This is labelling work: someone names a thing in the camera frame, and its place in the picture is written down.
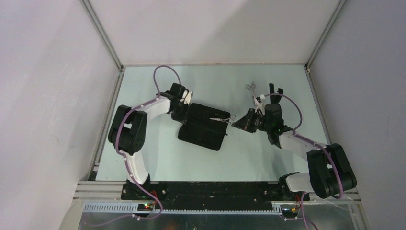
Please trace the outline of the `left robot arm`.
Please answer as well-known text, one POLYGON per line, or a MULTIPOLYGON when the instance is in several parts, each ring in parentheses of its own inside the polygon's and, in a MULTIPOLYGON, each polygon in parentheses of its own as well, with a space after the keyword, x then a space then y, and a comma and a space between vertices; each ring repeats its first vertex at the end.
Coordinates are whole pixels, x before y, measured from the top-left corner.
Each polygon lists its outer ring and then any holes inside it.
POLYGON ((133 194, 139 199, 151 195, 151 186, 145 181, 149 177, 141 149, 146 140, 148 121, 169 114, 171 119, 182 125, 178 139, 210 150, 220 150, 226 130, 235 117, 229 112, 191 103, 193 92, 178 83, 173 83, 165 92, 137 107, 120 105, 115 113, 108 134, 124 159, 128 180, 134 183, 133 194))

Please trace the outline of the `black zip tool case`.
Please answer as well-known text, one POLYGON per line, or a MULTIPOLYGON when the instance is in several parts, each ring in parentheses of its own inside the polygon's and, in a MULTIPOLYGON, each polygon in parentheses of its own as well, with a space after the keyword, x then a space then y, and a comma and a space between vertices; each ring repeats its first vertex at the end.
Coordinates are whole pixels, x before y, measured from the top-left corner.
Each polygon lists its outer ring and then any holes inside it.
POLYGON ((229 118, 229 112, 192 103, 186 114, 186 122, 180 127, 178 139, 207 149, 219 151, 228 124, 210 120, 211 117, 229 118))

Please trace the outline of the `silver thinning scissors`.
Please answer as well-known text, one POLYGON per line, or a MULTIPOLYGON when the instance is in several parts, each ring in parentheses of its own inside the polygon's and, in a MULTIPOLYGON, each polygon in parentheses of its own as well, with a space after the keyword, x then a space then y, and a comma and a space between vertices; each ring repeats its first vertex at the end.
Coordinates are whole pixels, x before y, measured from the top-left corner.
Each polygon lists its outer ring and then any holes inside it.
POLYGON ((259 102, 257 100, 256 93, 255 93, 255 88, 256 88, 255 83, 252 82, 251 84, 247 84, 245 87, 247 90, 249 90, 251 92, 253 103, 255 106, 257 106, 259 104, 259 102))

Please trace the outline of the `silver straight scissors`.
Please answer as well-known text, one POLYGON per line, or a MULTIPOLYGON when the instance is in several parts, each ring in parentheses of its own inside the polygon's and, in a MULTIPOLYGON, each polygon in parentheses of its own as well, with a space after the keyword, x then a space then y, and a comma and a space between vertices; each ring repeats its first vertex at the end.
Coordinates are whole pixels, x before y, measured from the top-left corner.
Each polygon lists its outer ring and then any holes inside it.
POLYGON ((232 124, 236 117, 235 116, 230 116, 229 118, 218 118, 218 117, 211 117, 209 118, 210 120, 218 121, 218 122, 225 122, 227 124, 232 124))

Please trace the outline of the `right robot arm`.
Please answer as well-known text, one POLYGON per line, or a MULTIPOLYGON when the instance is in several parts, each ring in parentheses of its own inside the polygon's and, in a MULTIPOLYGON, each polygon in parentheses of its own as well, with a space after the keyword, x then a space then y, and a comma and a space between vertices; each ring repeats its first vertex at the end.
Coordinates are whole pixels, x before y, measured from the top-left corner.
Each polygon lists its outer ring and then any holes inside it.
POLYGON ((345 191, 357 186, 344 148, 338 143, 316 142, 285 125, 279 104, 269 103, 262 112, 251 108, 232 126, 249 133, 263 131, 270 144, 295 153, 307 162, 307 172, 280 177, 278 193, 284 200, 293 199, 298 192, 315 193, 320 198, 341 198, 345 191))

